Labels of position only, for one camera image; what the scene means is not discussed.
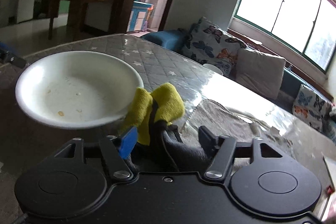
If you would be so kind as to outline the yellow and black cleaning cloth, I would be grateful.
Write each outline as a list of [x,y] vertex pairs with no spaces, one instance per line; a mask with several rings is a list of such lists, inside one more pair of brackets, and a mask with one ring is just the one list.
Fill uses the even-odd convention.
[[137,129],[137,143],[125,160],[135,172],[204,171],[211,163],[202,148],[181,141],[172,124],[185,114],[183,100],[175,86],[165,83],[151,93],[137,88],[118,133]]

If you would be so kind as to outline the white ceramic bowl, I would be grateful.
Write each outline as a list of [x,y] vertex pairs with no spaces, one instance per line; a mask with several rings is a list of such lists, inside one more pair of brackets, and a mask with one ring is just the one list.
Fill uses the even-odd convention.
[[104,53],[69,51],[44,57],[25,69],[15,98],[31,119],[78,130],[125,116],[141,87],[141,76],[125,61]]

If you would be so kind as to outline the grey towel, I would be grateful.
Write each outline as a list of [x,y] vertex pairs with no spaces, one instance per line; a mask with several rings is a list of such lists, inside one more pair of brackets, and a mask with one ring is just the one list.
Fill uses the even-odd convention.
[[241,142],[260,137],[292,158],[295,157],[292,141],[281,136],[278,129],[250,114],[227,109],[213,100],[202,100],[190,114],[179,129],[182,141],[190,146],[199,147],[198,129],[201,126],[206,126],[216,136],[231,136]]

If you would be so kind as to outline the grey quilted table cover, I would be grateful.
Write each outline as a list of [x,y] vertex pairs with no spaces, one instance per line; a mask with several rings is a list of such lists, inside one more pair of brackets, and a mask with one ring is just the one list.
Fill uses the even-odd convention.
[[1,67],[1,151],[30,223],[321,223],[335,145],[238,83],[130,35]]

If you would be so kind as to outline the plain beige pillow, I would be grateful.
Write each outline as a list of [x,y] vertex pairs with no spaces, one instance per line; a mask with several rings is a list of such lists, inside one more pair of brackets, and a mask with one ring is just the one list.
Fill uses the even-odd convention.
[[236,82],[269,99],[276,99],[282,84],[286,60],[281,56],[240,49]]

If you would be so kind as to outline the dark wooden side table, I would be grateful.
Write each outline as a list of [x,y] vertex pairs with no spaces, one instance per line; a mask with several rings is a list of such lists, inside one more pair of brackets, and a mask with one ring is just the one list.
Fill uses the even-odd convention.
[[[54,19],[58,17],[59,5],[61,0],[51,0],[48,6],[48,16],[50,17],[48,39],[51,40],[53,36]],[[111,14],[118,11],[120,0],[65,0],[70,1],[68,11],[68,23],[73,30],[74,38],[83,29],[85,25],[85,18],[87,15],[88,5],[90,3],[108,3],[111,5]]]

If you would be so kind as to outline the small butterfly print pillow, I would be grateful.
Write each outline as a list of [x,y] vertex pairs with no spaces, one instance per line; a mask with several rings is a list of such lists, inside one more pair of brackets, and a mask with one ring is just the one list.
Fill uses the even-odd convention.
[[305,124],[323,132],[323,123],[331,110],[332,104],[323,99],[313,89],[301,84],[292,106],[292,114]]

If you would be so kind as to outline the large butterfly print pillow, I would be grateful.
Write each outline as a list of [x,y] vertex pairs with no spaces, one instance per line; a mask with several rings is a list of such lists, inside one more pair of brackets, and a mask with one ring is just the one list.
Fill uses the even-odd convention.
[[211,64],[229,77],[238,60],[238,51],[246,48],[242,40],[223,31],[206,17],[192,25],[181,55],[200,63]]

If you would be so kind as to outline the teal sofa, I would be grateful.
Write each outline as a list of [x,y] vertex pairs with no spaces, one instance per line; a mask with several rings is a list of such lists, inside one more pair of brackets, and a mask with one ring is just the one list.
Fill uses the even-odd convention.
[[[150,32],[143,35],[142,38],[167,48],[168,50],[178,52],[191,36],[188,35],[185,30],[178,29]],[[303,86],[309,88],[313,92],[313,99],[318,97],[319,101],[324,103],[326,113],[323,115],[324,121],[319,128],[325,136],[332,141],[335,141],[335,118],[329,116],[329,112],[331,112],[331,95],[318,84],[314,84],[305,73],[289,62],[286,62],[284,67],[284,75],[278,97],[271,101],[280,108],[286,111],[291,111],[294,100],[299,94],[299,89]]]

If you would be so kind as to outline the blue toy cabinet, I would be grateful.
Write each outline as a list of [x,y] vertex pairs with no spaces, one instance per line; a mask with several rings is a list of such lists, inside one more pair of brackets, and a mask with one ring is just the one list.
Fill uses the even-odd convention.
[[147,14],[153,7],[151,3],[134,1],[126,32],[141,31],[147,21]]

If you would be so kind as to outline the green framed window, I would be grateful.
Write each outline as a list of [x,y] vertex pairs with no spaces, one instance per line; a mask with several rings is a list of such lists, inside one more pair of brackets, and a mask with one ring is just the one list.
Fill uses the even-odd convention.
[[240,0],[235,18],[265,32],[326,72],[335,54],[335,6],[328,0]]

